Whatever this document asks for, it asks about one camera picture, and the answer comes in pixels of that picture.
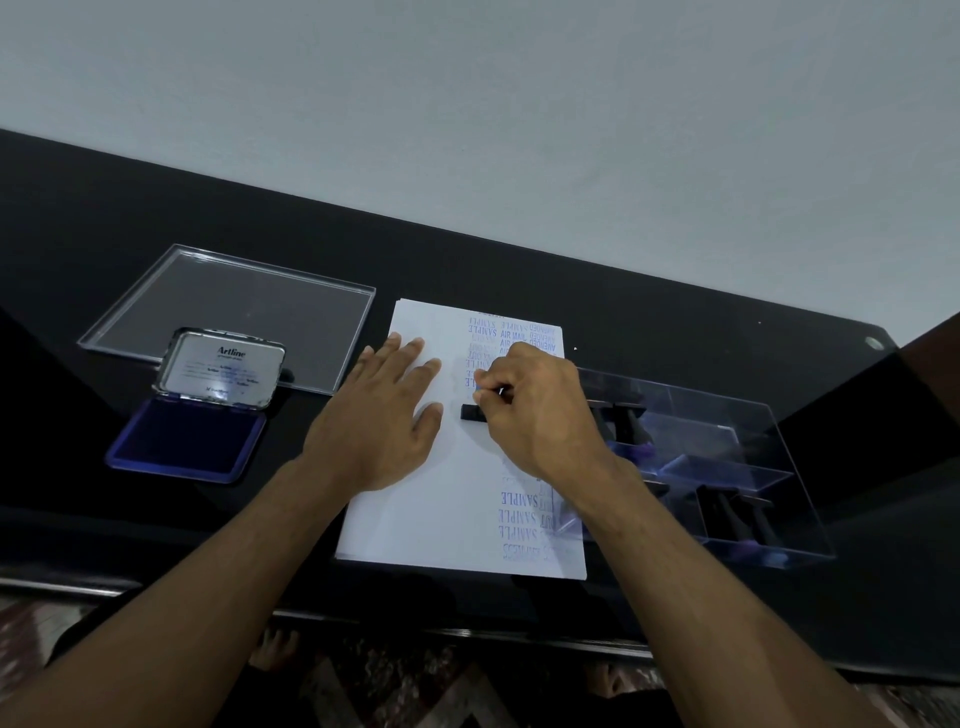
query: white paper sheet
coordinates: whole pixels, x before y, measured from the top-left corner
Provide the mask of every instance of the white paper sheet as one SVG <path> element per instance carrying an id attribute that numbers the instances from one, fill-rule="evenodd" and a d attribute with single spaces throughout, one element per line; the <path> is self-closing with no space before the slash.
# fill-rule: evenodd
<path id="1" fill-rule="evenodd" d="M 460 419 L 460 406 L 473 404 L 475 369 L 489 367 L 515 341 L 563 356 L 561 329 L 401 300 L 390 330 L 404 341 L 426 340 L 414 366 L 442 360 L 421 404 L 442 402 L 444 420 L 423 467 L 353 499 L 337 558 L 586 579 L 581 529 L 563 536 L 553 530 L 560 495 L 511 463 L 486 424 Z"/>

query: clear plastic lid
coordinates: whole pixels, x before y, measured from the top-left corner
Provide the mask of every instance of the clear plastic lid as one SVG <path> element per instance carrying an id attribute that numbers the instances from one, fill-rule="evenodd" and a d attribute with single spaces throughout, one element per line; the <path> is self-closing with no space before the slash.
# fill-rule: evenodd
<path id="1" fill-rule="evenodd" d="M 80 339 L 159 362 L 180 328 L 237 331 L 286 348 L 286 386 L 332 394 L 375 289 L 197 248 L 173 246 Z"/>

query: bare foot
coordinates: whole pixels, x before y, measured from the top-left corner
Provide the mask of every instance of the bare foot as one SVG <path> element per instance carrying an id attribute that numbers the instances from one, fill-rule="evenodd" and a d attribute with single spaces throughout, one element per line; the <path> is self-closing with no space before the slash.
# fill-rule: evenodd
<path id="1" fill-rule="evenodd" d="M 282 629 L 267 627 L 247 663 L 264 672 L 279 672 L 297 656 L 299 644 L 300 632 L 293 631 L 287 636 Z"/>

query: right hand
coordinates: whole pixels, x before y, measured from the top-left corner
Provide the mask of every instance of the right hand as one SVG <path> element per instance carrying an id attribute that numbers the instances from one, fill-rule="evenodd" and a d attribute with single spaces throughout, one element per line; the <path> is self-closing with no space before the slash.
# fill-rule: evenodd
<path id="1" fill-rule="evenodd" d="M 615 456 L 604 444 L 580 386 L 577 368 L 536 347 L 516 342 L 473 378 L 473 393 L 493 440 L 521 470 L 547 481 L 565 497 Z M 508 401 L 494 390 L 508 387 Z"/>

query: metal ink pad case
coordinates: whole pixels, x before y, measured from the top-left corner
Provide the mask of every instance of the metal ink pad case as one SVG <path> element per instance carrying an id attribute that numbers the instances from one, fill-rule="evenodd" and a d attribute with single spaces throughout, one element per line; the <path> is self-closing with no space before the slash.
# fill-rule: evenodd
<path id="1" fill-rule="evenodd" d="M 232 483 L 266 424 L 286 350 L 242 334 L 174 333 L 145 401 L 107 452 L 119 470 Z"/>

